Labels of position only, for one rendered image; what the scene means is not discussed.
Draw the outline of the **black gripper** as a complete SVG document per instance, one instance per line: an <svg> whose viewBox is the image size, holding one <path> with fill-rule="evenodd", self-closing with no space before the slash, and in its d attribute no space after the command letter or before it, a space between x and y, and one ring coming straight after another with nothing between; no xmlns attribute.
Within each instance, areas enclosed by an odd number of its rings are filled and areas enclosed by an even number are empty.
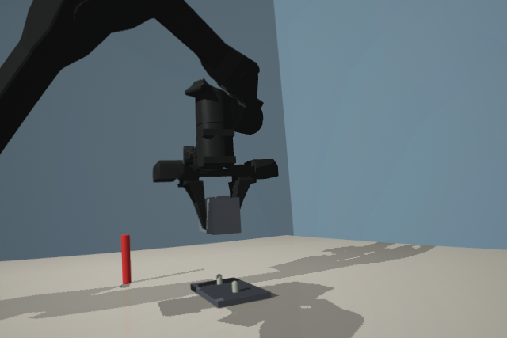
<svg viewBox="0 0 507 338"><path fill-rule="evenodd" d="M206 227L204 184L199 177L231 177L230 198L239 197L240 209L251 184L258 179L278 177L278 165L273 159L253 159L244 165L235 165L233 146L234 129L229 123L202 123L196 126L197 165L183 165L182 160L158 161L153 167L153 183L180 180ZM203 169L211 168L212 169ZM228 169L220 169L225 167Z"/></svg>

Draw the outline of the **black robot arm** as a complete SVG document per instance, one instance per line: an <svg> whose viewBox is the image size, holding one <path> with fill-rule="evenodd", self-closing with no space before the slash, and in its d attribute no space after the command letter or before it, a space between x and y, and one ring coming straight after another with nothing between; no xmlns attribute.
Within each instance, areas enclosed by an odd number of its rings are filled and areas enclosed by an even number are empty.
<svg viewBox="0 0 507 338"><path fill-rule="evenodd" d="M201 79L185 91L195 97L196 126L229 123L238 133L258 132L264 104L257 98L259 66L225 44L184 0L32 0L18 45L0 67L0 154L65 66L111 33L151 18L196 53L225 90Z"/></svg>

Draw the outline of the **red peg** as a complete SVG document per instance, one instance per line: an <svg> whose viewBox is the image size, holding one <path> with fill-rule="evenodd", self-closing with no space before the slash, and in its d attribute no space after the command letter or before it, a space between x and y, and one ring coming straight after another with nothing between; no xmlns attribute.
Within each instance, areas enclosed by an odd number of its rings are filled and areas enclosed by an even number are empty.
<svg viewBox="0 0 507 338"><path fill-rule="evenodd" d="M123 284L132 282L132 271L130 267L130 235L121 235L122 248L122 276Z"/></svg>

